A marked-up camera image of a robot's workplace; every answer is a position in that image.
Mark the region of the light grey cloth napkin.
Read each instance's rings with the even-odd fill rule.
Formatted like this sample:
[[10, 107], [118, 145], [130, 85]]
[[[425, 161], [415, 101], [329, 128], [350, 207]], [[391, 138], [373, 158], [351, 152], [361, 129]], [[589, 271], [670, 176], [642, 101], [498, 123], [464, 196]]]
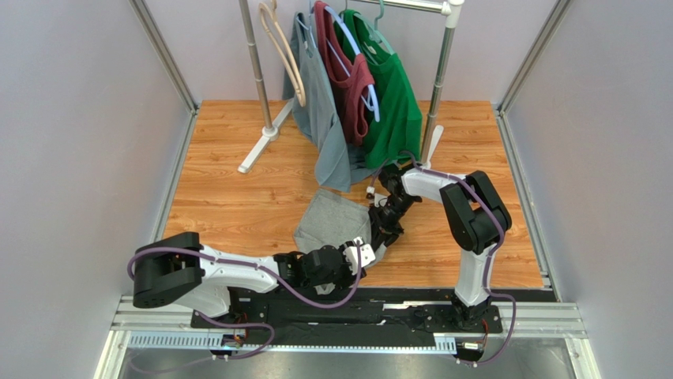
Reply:
[[357, 237], [373, 244], [368, 207], [327, 189], [316, 192], [293, 234], [302, 253], [338, 247]]

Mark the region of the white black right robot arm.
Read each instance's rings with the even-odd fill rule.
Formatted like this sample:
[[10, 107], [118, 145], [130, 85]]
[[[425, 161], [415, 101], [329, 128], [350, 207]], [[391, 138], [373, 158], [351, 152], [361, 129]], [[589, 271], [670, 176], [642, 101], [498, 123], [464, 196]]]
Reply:
[[369, 209], [372, 249], [382, 252], [404, 233], [400, 220], [415, 203], [423, 199], [442, 203], [451, 234], [461, 248], [452, 304], [466, 313], [485, 310], [491, 300], [491, 264], [512, 226], [509, 211], [488, 175], [389, 166], [378, 179], [389, 195], [382, 205], [372, 204]]

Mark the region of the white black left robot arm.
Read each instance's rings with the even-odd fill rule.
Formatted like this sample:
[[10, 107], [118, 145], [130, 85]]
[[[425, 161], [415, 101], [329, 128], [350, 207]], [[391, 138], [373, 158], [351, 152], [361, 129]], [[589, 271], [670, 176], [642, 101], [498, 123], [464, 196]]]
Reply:
[[134, 307], [177, 304], [215, 318], [230, 313], [233, 288], [266, 294], [283, 287], [294, 295], [304, 288], [318, 295], [354, 291], [374, 261], [361, 238], [309, 253], [248, 257], [216, 250], [202, 244], [198, 233], [183, 232], [137, 249], [127, 273]]

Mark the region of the blue-grey hanging shirt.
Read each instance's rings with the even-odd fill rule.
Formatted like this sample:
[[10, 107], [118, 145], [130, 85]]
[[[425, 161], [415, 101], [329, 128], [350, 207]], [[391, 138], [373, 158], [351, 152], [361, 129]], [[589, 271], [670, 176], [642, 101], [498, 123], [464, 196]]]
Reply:
[[314, 30], [305, 13], [295, 14], [289, 46], [303, 83], [305, 104], [295, 102], [292, 116], [299, 131], [318, 150], [314, 164], [318, 185], [348, 193], [353, 184], [374, 171], [365, 168], [362, 149], [345, 139]]

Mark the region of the green hanging shirt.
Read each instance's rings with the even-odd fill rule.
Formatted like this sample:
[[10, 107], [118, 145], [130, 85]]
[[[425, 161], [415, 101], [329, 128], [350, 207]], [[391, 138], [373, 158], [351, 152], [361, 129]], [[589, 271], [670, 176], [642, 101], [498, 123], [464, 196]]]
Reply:
[[383, 163], [406, 159], [405, 151], [418, 158], [423, 116], [403, 63], [397, 53], [388, 54], [382, 45], [370, 40], [365, 24], [354, 18], [355, 12], [346, 9], [340, 15], [366, 57], [382, 111], [379, 121], [367, 115], [369, 131], [363, 141], [366, 165], [375, 169]]

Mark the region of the white clothes rack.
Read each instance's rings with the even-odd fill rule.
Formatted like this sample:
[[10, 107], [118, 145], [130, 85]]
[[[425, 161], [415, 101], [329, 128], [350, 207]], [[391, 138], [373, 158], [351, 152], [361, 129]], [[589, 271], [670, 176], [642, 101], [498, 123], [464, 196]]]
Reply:
[[292, 115], [320, 152], [319, 178], [351, 170], [347, 154], [357, 150], [366, 169], [403, 159], [409, 149], [428, 167], [438, 143], [436, 113], [446, 62], [462, 2], [440, 6], [446, 30], [425, 122], [412, 95], [404, 67], [375, 22], [352, 9], [335, 11], [312, 1], [294, 16], [292, 40], [280, 37], [289, 101], [281, 111]]

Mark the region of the light blue hanger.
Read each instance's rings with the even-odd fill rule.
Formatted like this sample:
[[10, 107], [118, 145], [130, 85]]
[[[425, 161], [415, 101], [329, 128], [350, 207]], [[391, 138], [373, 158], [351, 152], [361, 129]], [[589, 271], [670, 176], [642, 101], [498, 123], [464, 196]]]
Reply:
[[362, 126], [366, 113], [382, 118], [375, 80], [354, 33], [324, 1], [308, 2], [308, 27], [343, 126]]

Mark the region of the maroon hanging shirt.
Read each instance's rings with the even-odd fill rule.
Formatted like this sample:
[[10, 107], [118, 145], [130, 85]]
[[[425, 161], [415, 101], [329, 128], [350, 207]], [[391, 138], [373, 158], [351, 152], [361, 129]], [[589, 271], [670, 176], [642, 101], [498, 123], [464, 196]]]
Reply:
[[363, 98], [373, 88], [374, 78], [351, 30], [339, 14], [323, 1], [316, 1], [313, 10], [318, 51], [328, 74], [345, 140], [360, 146], [369, 131]]

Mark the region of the wooden hanger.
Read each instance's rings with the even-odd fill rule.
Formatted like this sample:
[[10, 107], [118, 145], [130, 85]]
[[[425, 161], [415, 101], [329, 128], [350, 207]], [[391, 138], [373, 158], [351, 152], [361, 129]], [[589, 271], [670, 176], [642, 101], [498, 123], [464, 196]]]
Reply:
[[306, 90], [291, 46], [278, 21], [276, 10], [276, 0], [261, 2], [258, 5], [260, 22], [280, 56], [286, 74], [291, 82], [291, 87], [295, 92], [296, 101], [301, 107], [304, 107], [306, 105]]

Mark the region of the teal green hanger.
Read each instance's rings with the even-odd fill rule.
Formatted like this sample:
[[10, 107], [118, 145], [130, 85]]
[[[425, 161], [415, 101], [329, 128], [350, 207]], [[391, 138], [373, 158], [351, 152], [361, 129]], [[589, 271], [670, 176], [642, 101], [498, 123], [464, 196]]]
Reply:
[[368, 29], [369, 38], [372, 42], [382, 45], [384, 51], [388, 54], [395, 54], [396, 51], [392, 48], [389, 41], [382, 35], [378, 29], [379, 21], [385, 16], [385, 2], [383, 0], [378, 0], [379, 5], [379, 14], [374, 18], [373, 21], [370, 21], [360, 12], [354, 13], [354, 18], [360, 19]]

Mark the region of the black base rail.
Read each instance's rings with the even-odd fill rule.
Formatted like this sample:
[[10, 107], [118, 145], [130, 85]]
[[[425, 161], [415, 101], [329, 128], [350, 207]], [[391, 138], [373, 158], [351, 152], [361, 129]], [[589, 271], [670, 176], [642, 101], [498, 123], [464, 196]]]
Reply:
[[475, 310], [463, 310], [450, 288], [403, 289], [362, 287], [345, 305], [331, 310], [310, 306], [286, 291], [257, 294], [236, 290], [232, 311], [203, 318], [192, 311], [195, 329], [241, 325], [245, 346], [417, 348], [433, 347], [442, 333], [481, 340], [506, 334], [505, 308], [516, 301], [549, 303], [541, 290], [506, 290]]

